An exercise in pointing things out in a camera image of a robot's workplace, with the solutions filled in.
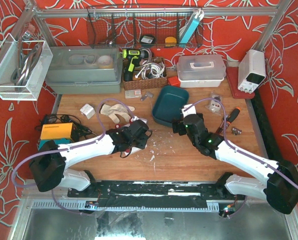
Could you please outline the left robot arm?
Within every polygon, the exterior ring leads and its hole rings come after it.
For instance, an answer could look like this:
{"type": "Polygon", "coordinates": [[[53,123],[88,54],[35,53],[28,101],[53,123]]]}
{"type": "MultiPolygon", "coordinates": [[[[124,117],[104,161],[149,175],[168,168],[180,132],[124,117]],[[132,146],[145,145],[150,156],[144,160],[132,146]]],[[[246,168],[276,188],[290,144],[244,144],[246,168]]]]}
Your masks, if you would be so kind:
{"type": "Polygon", "coordinates": [[[98,156],[120,153],[125,158],[135,150],[146,148],[152,135],[145,120],[137,119],[120,128],[112,128],[102,135],[80,142],[56,144],[46,142],[29,164],[40,192],[65,187],[83,192],[94,178],[87,170],[72,170],[71,166],[98,156]]]}

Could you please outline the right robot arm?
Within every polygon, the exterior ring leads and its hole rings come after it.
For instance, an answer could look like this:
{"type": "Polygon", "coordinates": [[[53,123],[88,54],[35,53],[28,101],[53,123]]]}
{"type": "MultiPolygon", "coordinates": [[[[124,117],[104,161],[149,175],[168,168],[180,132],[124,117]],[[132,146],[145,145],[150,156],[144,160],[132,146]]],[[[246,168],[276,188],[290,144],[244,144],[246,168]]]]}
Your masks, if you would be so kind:
{"type": "Polygon", "coordinates": [[[298,203],[298,171],[288,160],[270,160],[234,145],[222,135],[209,132],[202,114],[189,114],[172,123],[174,133],[186,135],[204,156],[231,164],[251,178],[225,173],[220,189],[233,195],[266,200],[275,210],[290,214],[298,203]]]}

